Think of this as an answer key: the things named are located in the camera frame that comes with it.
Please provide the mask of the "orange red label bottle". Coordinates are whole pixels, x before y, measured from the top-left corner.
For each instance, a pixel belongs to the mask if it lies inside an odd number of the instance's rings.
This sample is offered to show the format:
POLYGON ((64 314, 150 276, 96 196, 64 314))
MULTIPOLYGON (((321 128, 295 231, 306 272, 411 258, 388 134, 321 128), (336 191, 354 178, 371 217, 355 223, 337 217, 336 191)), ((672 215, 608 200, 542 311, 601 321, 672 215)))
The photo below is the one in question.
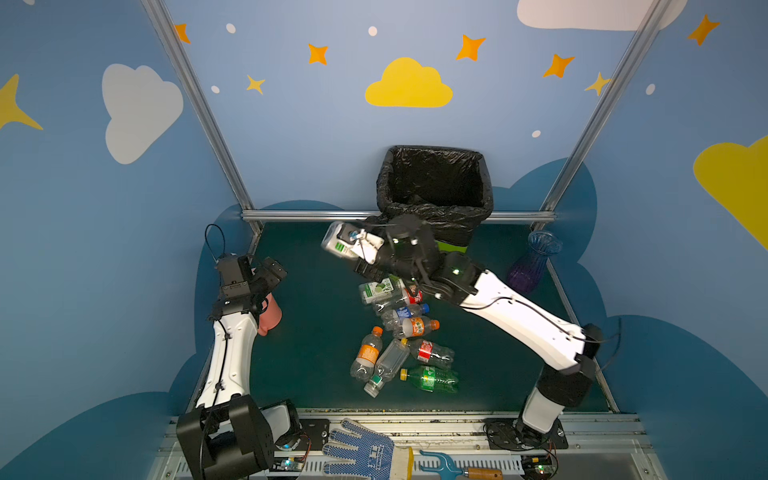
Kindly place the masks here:
POLYGON ((396 324, 393 329, 393 336, 396 339, 423 337, 439 329, 440 322, 438 320, 431 320, 427 317, 405 318, 396 324))

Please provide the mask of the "large lime label bottle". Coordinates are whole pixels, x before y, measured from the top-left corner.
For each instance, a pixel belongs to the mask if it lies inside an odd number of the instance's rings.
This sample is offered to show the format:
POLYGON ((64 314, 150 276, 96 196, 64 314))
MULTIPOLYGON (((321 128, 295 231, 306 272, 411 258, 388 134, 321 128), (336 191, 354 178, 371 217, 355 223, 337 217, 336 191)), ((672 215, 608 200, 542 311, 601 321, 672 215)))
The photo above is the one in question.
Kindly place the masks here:
POLYGON ((335 221, 330 224, 321 242, 322 248, 336 257, 354 260, 364 254, 360 240, 365 230, 351 223, 335 221))

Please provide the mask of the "clear bottle green label front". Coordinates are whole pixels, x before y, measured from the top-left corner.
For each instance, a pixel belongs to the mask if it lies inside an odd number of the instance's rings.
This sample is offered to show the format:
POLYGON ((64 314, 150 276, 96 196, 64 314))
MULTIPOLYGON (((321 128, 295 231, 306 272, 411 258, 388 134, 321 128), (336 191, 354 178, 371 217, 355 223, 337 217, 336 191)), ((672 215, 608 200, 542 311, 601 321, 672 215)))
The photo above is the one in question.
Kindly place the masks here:
POLYGON ((376 398, 383 387, 398 373, 410 355, 408 340, 393 339, 377 360, 374 371, 364 391, 372 398, 376 398))

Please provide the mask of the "orange label bottle front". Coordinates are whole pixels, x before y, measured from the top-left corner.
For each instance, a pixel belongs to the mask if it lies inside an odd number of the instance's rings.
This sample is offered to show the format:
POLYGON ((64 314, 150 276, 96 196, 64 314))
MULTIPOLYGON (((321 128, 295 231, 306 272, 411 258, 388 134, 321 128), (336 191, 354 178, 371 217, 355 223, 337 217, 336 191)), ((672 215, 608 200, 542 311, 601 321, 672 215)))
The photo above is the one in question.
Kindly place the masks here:
POLYGON ((384 330, 375 326, 361 341, 360 348, 350 369, 352 378, 366 382, 373 374, 375 364, 382 350, 384 330))

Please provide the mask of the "green Sprite bottle yellow cap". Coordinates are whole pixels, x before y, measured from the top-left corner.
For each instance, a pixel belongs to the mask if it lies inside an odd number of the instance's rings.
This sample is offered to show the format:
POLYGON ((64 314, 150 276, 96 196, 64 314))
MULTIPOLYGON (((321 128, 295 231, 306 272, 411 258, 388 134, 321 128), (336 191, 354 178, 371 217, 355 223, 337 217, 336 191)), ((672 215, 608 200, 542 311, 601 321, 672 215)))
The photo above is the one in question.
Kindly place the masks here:
POLYGON ((422 366, 410 370, 402 369, 399 378, 401 381, 429 393, 455 394, 459 390, 458 375, 452 370, 431 366, 422 366))

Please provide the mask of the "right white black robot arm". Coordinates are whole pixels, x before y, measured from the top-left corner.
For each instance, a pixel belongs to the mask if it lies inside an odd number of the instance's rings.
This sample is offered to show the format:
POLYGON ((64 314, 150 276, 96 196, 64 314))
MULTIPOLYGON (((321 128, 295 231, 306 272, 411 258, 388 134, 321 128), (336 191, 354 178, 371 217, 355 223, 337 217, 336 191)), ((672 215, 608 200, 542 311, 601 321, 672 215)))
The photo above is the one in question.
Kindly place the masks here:
POLYGON ((543 360, 516 422, 519 431, 549 433, 562 412, 579 406, 589 393, 603 341, 598 327, 563 320, 466 254, 441 250, 431 227, 414 215, 382 225, 343 226, 336 237, 371 267, 489 321, 543 360))

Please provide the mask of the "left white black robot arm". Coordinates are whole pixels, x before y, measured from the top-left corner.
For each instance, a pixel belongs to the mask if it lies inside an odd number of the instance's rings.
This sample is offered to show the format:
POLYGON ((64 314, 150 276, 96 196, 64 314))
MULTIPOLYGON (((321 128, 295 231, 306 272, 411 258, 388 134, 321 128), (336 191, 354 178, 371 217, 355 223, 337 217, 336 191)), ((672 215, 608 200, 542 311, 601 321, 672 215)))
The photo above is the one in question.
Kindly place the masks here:
POLYGON ((264 408, 250 395, 251 356, 267 296, 286 277, 272 258, 251 265, 248 255, 221 257, 219 296, 209 321, 214 348, 195 408, 182 415, 176 435, 194 479, 242 479, 274 466, 280 443, 301 438, 295 406, 264 408))

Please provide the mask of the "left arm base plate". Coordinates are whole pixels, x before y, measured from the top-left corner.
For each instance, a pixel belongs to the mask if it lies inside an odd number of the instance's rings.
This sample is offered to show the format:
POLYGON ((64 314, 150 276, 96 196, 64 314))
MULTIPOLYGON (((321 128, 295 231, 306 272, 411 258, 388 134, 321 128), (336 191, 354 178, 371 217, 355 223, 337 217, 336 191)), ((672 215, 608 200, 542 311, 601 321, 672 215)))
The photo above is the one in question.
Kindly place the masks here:
POLYGON ((329 441, 330 421, 325 418, 301 419, 300 426, 276 441, 276 448, 283 452, 299 452, 309 449, 319 452, 329 441))

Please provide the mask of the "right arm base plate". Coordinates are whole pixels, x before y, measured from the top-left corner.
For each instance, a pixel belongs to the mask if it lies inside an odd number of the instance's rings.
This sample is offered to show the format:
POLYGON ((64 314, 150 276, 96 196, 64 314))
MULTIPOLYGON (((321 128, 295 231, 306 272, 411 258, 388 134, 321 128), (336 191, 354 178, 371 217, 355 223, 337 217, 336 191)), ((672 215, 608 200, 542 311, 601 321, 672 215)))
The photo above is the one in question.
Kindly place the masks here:
POLYGON ((517 418, 486 418, 482 422, 483 433, 491 449, 511 452, 531 450, 567 449, 565 430, 559 418, 555 419, 547 433, 526 426, 517 418))

